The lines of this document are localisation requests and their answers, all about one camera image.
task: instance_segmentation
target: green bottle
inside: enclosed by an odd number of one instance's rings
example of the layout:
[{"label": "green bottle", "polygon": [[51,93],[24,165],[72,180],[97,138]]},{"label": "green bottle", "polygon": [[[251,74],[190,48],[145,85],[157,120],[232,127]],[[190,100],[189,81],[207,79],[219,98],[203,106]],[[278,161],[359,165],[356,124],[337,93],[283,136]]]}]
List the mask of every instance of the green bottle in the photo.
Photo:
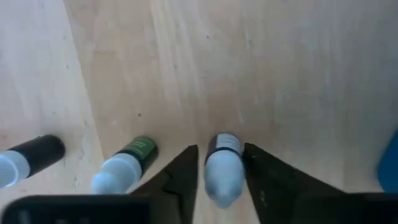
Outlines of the green bottle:
[{"label": "green bottle", "polygon": [[156,160],[156,143],[147,137],[138,137],[124,146],[102,165],[91,181],[94,194],[126,194]]}]

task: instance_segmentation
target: small bottle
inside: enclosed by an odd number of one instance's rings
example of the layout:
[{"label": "small bottle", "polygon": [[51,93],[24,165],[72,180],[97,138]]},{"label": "small bottle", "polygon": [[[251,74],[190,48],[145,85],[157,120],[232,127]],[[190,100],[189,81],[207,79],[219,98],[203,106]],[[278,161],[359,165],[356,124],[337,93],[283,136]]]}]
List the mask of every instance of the small bottle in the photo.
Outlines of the small bottle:
[{"label": "small bottle", "polygon": [[65,146],[51,135],[35,138],[0,153],[0,188],[18,183],[65,155]]},{"label": "small bottle", "polygon": [[241,143],[232,134],[218,134],[210,141],[205,160],[205,188],[219,208],[228,208],[242,194],[241,156]]},{"label": "small bottle", "polygon": [[126,194],[158,155],[156,143],[147,137],[138,137],[124,146],[102,165],[91,181],[94,194]]}]

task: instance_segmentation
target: white plastic tip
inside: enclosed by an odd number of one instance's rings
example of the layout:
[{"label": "white plastic tip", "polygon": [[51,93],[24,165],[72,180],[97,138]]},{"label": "white plastic tip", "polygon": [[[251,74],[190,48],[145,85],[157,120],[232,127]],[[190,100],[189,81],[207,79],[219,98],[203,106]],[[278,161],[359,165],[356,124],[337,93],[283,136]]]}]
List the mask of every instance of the white plastic tip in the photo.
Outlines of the white plastic tip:
[{"label": "white plastic tip", "polygon": [[225,189],[223,191],[216,191],[211,195],[211,199],[217,205],[218,208],[227,209],[229,208],[236,199],[241,195],[241,191],[234,191],[234,189]]},{"label": "white plastic tip", "polygon": [[118,178],[109,173],[99,173],[91,181],[91,192],[93,194],[125,194]]},{"label": "white plastic tip", "polygon": [[0,189],[25,179],[30,167],[23,155],[16,151],[0,153]]}]

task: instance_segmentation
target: wooden table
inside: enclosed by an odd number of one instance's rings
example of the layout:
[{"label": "wooden table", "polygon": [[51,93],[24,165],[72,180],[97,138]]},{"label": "wooden table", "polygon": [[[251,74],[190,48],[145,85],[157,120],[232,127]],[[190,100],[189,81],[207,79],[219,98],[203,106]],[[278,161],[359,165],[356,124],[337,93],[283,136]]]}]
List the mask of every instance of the wooden table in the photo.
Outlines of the wooden table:
[{"label": "wooden table", "polygon": [[[395,0],[3,0],[0,148],[60,136],[66,158],[0,190],[88,193],[138,135],[160,147],[147,180],[189,144],[235,133],[349,192],[380,191],[398,124]],[[201,178],[195,223],[256,223],[248,190],[229,209]]]}]

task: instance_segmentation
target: white label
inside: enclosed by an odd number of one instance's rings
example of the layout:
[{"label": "white label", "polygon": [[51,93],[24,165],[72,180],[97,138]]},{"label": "white label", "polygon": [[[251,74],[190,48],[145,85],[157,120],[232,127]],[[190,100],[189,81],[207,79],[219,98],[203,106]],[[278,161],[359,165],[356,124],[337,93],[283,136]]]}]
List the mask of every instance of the white label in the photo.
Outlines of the white label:
[{"label": "white label", "polygon": [[217,135],[216,148],[228,147],[241,154],[241,143],[239,139],[232,134],[219,134]]}]

